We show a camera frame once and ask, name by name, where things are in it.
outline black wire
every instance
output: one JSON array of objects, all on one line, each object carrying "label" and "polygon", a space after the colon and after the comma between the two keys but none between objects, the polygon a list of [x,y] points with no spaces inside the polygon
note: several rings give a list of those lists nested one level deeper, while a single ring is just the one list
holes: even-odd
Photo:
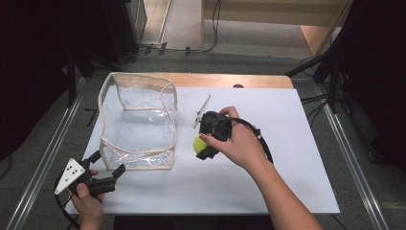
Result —
[{"label": "black wire", "polygon": [[266,142],[265,142],[265,140],[263,139],[262,134],[260,133],[260,129],[255,128],[255,127],[254,127],[253,125],[251,125],[249,122],[247,122],[247,121],[245,121],[245,120],[242,120],[242,119],[240,119],[240,118],[223,117],[223,118],[218,118],[218,119],[216,119],[216,120],[213,120],[213,121],[207,123],[206,126],[212,125],[212,124],[217,123],[217,122],[230,121],[230,120],[231,120],[231,121],[234,121],[234,122],[238,122],[238,123],[240,123],[240,124],[243,124],[243,125],[249,127],[249,128],[254,132],[254,134],[258,137],[259,142],[260,142],[260,144],[262,145],[263,151],[264,151],[265,154],[266,154],[266,158],[267,158],[271,163],[274,163],[274,160],[272,159],[271,151],[269,150],[268,145],[266,145]]},{"label": "black wire", "polygon": [[[217,21],[214,26],[214,16],[215,16],[215,10],[218,7],[217,11]],[[221,11],[221,0],[217,0],[217,3],[215,3],[214,11],[213,11],[213,16],[212,16],[212,24],[213,24],[213,31],[214,31],[214,42],[212,47],[210,47],[208,50],[205,50],[203,52],[210,52],[216,45],[217,45],[217,39],[218,39],[218,20],[220,18],[220,11]]]},{"label": "black wire", "polygon": [[167,48],[162,49],[162,48],[157,48],[157,47],[144,47],[144,48],[146,48],[146,50],[150,49],[150,50],[155,50],[155,51],[175,51],[175,52],[188,52],[188,53],[210,52],[217,45],[217,41],[218,41],[218,20],[220,18],[220,11],[221,11],[221,0],[217,0],[217,2],[215,3],[213,16],[212,16],[212,24],[213,24],[213,30],[214,30],[214,42],[212,44],[212,47],[210,47],[207,50],[179,50],[179,49],[167,49]]},{"label": "black wire", "polygon": [[333,214],[331,214],[331,216],[332,216],[335,220],[337,220],[337,222],[338,222],[344,229],[347,230],[347,227],[346,227],[340,220],[338,220],[337,217],[335,217]]},{"label": "black wire", "polygon": [[310,127],[313,127],[314,119],[316,119],[317,114],[319,114],[319,112],[322,110],[322,108],[323,108],[326,104],[327,104],[327,101],[321,103],[321,104],[318,106],[318,109],[317,109],[317,111],[316,111],[316,114],[314,114],[313,119],[311,120]]},{"label": "black wire", "polygon": [[[306,58],[303,58],[303,59],[301,60],[301,62],[299,63],[299,66],[301,66],[302,63],[303,63],[305,60],[307,60],[307,59],[312,59],[312,60],[313,60],[313,57],[306,57]],[[316,71],[316,69],[315,69],[313,66],[310,66],[310,68],[311,68],[313,71]],[[313,77],[312,74],[308,74],[305,70],[303,70],[302,72],[303,72],[304,74],[308,75],[309,77]]]},{"label": "black wire", "polygon": [[9,172],[9,170],[11,168],[11,164],[12,164],[11,155],[9,155],[7,158],[9,159],[9,163],[7,164],[6,169],[0,175],[0,180],[3,179],[4,176],[6,176],[6,174]]}]

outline black cable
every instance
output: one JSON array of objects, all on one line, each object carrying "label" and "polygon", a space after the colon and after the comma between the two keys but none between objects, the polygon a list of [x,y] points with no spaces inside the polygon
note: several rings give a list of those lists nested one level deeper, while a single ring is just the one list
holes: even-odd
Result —
[{"label": "black cable", "polygon": [[145,47],[146,50],[155,50],[155,51],[175,51],[175,52],[188,52],[188,53],[207,53],[210,52],[216,45],[218,41],[218,20],[220,18],[220,11],[221,11],[221,0],[217,0],[215,3],[214,11],[213,11],[213,16],[212,16],[212,24],[213,24],[213,30],[214,30],[214,42],[212,44],[212,47],[210,47],[207,50],[179,50],[179,49],[162,49],[162,48],[157,48],[157,47]]},{"label": "black cable", "polygon": [[243,124],[243,125],[249,127],[254,132],[254,134],[257,136],[257,138],[259,139],[259,142],[262,145],[263,150],[265,151],[266,158],[268,158],[268,160],[271,163],[274,163],[274,160],[272,159],[271,151],[269,150],[268,145],[266,145],[266,142],[263,139],[259,128],[255,128],[253,125],[251,125],[249,122],[247,122],[245,120],[242,120],[240,118],[234,118],[234,117],[218,118],[216,120],[213,120],[213,121],[207,123],[206,126],[212,125],[214,123],[221,122],[221,121],[234,121],[234,122],[238,122],[240,124]]},{"label": "black cable", "polygon": [[314,119],[316,119],[317,115],[319,114],[319,112],[322,110],[322,108],[323,108],[326,104],[327,104],[327,101],[322,102],[322,103],[318,106],[317,111],[316,111],[316,114],[314,114],[313,119],[311,120],[310,127],[313,127]]},{"label": "black cable", "polygon": [[[62,177],[63,172],[60,173],[59,176],[56,177],[55,183],[54,183],[54,190],[57,187],[57,184],[59,183],[60,178]],[[65,210],[64,206],[62,205],[62,203],[60,202],[59,199],[59,195],[55,195],[55,199],[56,199],[56,204],[59,207],[59,209],[62,211],[63,216],[65,216],[66,219],[69,220],[69,222],[75,226],[77,229],[80,229],[80,225],[77,223],[75,218],[72,218]]]},{"label": "black cable", "polygon": [[335,220],[337,220],[337,222],[338,222],[344,229],[347,230],[347,227],[346,227],[340,220],[338,220],[337,217],[335,217],[333,214],[331,214],[331,216],[332,216]]},{"label": "black cable", "polygon": [[[313,60],[313,57],[306,57],[306,58],[303,58],[303,59],[301,60],[301,62],[299,63],[299,66],[301,66],[302,63],[303,63],[305,60],[307,60],[307,59],[312,59],[312,60]],[[309,77],[313,77],[312,74],[308,74],[305,70],[303,70],[302,72],[303,72],[304,74],[306,74],[307,76],[309,76]]]},{"label": "black cable", "polygon": [[9,155],[7,158],[9,159],[9,163],[7,164],[6,169],[0,175],[0,180],[3,179],[4,176],[6,176],[6,174],[9,172],[9,170],[11,168],[11,164],[12,164],[11,155]]}]

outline tennis ball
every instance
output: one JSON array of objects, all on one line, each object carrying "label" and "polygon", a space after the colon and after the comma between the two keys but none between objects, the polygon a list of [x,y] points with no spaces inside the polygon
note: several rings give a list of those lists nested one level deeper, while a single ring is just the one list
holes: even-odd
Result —
[{"label": "tennis ball", "polygon": [[207,147],[206,142],[204,142],[202,139],[200,139],[200,137],[197,135],[193,141],[193,149],[196,152],[196,154],[198,154],[200,151],[202,151],[206,147]]}]

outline transparent plastic bag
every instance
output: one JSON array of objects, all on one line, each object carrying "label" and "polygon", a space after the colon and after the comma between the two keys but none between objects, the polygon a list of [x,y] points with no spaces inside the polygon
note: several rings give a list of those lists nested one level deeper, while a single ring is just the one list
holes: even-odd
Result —
[{"label": "transparent plastic bag", "polygon": [[99,95],[101,157],[108,170],[170,169],[177,132],[177,94],[164,78],[111,73]]}]

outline floor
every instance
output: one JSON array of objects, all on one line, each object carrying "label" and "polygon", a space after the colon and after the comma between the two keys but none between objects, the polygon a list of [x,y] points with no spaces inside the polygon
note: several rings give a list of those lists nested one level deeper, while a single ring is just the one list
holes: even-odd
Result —
[{"label": "floor", "polygon": [[[190,33],[187,34],[176,32],[177,29],[185,29],[179,24],[182,18],[175,17],[182,16],[177,11],[182,11],[182,6],[185,6],[179,3],[191,4],[188,13],[192,13],[193,1],[196,0],[173,0],[162,40],[152,39],[147,43],[160,45],[167,42],[172,49],[199,48],[201,40],[196,38],[196,28],[188,28]],[[210,34],[212,22],[206,21],[205,28],[204,48],[207,49],[214,38]],[[132,59],[123,68],[137,72],[277,75],[309,57],[311,54],[297,26],[220,21],[218,42],[209,54],[185,57],[166,52],[160,57],[152,53]],[[301,98],[326,91],[326,84],[315,84],[307,77],[312,72],[312,69],[307,69],[292,79]],[[80,157],[86,147],[92,131],[92,126],[88,125],[92,112],[88,109],[97,108],[95,97],[107,73],[108,70],[101,69],[92,80],[82,79],[78,88],[84,93],[77,107],[66,109],[67,95],[63,95],[38,123],[24,146],[12,158],[0,162],[0,174],[7,172],[0,179],[0,203],[5,207],[0,207],[0,228],[10,224],[16,226],[10,229],[60,229],[68,225],[54,204],[53,176],[64,167],[69,157]],[[317,106],[318,103],[310,103],[304,106],[304,110],[310,112]],[[74,114],[73,118],[69,118],[70,113]],[[61,127],[61,121],[69,128]],[[406,173],[392,165],[371,162],[356,124],[340,104],[335,115],[324,107],[314,120],[312,131],[341,210],[339,215],[318,215],[322,225],[326,229],[403,229],[406,226]],[[66,137],[57,140],[57,134]],[[47,161],[51,164],[49,169],[38,167],[47,164]],[[35,183],[39,184],[39,188],[35,188]],[[213,229],[216,218],[174,217],[172,221],[177,229]],[[113,217],[106,217],[103,229],[112,229],[113,222]]]}]

